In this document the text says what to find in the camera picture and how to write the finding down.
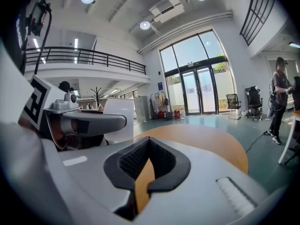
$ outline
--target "blue sign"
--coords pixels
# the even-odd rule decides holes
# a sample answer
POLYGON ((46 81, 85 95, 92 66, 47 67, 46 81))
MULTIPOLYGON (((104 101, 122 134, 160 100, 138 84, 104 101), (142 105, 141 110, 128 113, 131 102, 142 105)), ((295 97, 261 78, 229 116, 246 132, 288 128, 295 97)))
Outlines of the blue sign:
POLYGON ((163 83, 159 82, 158 83, 158 91, 161 91, 161 90, 163 90, 163 83))

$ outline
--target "double door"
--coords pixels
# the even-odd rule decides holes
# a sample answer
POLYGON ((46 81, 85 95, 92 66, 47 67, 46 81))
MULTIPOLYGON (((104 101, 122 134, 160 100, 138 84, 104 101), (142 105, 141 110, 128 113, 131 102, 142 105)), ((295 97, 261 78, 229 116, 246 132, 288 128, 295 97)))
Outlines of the double door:
POLYGON ((218 94, 211 65, 180 74, 187 115, 217 114, 218 94))

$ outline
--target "desk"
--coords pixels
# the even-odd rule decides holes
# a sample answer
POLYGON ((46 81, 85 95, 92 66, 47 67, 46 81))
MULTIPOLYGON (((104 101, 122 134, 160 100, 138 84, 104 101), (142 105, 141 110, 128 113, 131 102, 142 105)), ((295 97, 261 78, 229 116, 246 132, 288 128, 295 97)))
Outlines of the desk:
POLYGON ((293 133, 295 130, 295 126, 296 126, 296 121, 300 121, 300 110, 294 111, 292 113, 292 126, 291 126, 291 131, 289 134, 289 138, 287 139, 286 145, 285 145, 285 149, 283 150, 280 159, 278 160, 278 163, 281 164, 283 158, 285 157, 285 154, 287 152, 287 150, 289 149, 290 143, 291 143, 291 139, 293 137, 293 133))
MULTIPOLYGON (((248 172, 248 159, 239 141, 230 134, 217 128, 197 124, 167 125, 148 130, 136 137, 145 136, 167 139, 211 151, 218 154, 244 173, 248 172)), ((135 197, 139 212, 143 210, 149 200, 147 186, 154 180, 153 166, 148 159, 141 174, 135 181, 135 197)))

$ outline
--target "white pipe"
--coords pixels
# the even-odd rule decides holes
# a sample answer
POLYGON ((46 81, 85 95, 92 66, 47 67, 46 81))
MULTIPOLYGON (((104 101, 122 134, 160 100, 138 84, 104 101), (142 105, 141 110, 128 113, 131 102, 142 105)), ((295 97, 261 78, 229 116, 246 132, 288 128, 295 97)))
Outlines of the white pipe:
POLYGON ((152 41, 151 43, 149 43, 148 45, 146 45, 145 47, 140 49, 138 51, 138 53, 143 54, 146 51, 156 47, 157 45, 159 45, 160 43, 162 43, 166 39, 169 39, 172 36, 177 35, 180 32, 186 31, 188 29, 194 28, 194 27, 199 26, 199 25, 214 22, 214 21, 217 21, 217 20, 220 20, 220 19, 231 18, 232 15, 233 15, 232 11, 229 11, 229 12, 224 12, 224 13, 215 14, 215 15, 204 17, 204 18, 200 18, 200 19, 194 20, 192 22, 188 22, 184 25, 181 25, 181 26, 167 32, 166 34, 162 35, 161 37, 155 39, 154 41, 152 41))

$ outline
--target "black pants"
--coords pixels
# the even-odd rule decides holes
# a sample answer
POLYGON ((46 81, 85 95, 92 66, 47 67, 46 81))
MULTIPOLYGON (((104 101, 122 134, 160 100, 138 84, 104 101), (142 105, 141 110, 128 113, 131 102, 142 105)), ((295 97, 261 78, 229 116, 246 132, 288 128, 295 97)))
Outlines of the black pants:
POLYGON ((281 119, 285 112, 285 109, 286 109, 286 106, 282 106, 282 105, 279 105, 278 103, 275 103, 275 116, 273 117, 273 121, 270 126, 270 130, 273 131, 273 134, 275 136, 279 135, 281 119))

